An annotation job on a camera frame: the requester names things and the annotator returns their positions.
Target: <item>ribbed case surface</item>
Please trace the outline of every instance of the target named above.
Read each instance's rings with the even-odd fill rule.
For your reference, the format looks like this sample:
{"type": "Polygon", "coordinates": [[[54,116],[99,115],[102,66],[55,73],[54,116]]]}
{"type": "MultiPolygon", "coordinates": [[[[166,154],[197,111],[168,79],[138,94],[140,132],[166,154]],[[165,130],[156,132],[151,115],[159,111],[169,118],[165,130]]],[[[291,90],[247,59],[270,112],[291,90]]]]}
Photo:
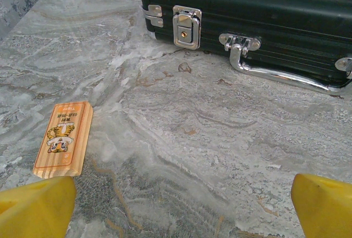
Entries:
{"type": "Polygon", "coordinates": [[[150,0],[162,7],[164,27],[157,38],[173,41],[172,7],[202,10],[201,48],[228,56],[221,33],[259,37],[262,46],[249,52],[254,64],[290,69],[335,84],[346,73],[335,68],[352,54],[352,0],[150,0]]]}

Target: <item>wooden block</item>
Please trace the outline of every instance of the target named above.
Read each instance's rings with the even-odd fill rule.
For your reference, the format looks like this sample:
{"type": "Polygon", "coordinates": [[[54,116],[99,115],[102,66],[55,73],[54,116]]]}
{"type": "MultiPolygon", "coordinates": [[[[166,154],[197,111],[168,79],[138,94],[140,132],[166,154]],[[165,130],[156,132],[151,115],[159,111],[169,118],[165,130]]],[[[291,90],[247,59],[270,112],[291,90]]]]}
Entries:
{"type": "Polygon", "coordinates": [[[56,104],[33,173],[43,179],[80,175],[92,117],[89,102],[56,104]]]}

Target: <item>marble countertop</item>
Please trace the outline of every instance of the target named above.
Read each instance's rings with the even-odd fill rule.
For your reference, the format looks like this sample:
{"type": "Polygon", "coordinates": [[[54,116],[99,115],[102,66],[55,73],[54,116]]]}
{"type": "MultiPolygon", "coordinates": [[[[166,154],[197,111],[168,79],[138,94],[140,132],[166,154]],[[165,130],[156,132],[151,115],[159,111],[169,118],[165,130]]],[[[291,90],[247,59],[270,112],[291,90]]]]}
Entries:
{"type": "Polygon", "coordinates": [[[67,237],[303,237],[293,178],[352,182],[352,95],[152,40],[140,6],[39,0],[0,44],[1,190],[39,180],[54,105],[88,100],[67,237]]]}

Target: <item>metal clasp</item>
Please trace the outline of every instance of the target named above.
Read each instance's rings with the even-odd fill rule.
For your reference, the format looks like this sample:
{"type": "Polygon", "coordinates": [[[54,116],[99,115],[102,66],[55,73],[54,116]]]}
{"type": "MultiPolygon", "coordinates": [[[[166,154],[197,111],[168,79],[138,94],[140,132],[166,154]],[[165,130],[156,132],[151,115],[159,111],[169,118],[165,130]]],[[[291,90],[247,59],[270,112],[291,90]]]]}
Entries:
{"type": "Polygon", "coordinates": [[[202,11],[175,5],[173,7],[173,31],[176,46],[188,49],[200,47],[202,11]]]}

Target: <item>black briefcase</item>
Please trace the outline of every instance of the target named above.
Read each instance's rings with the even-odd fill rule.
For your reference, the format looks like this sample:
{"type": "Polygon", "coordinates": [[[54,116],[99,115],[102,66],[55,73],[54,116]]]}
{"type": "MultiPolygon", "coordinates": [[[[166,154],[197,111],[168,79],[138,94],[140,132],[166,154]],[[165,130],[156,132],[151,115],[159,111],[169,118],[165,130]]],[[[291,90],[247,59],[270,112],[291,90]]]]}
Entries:
{"type": "Polygon", "coordinates": [[[142,0],[152,37],[326,93],[352,80],[352,0],[142,0]]]}

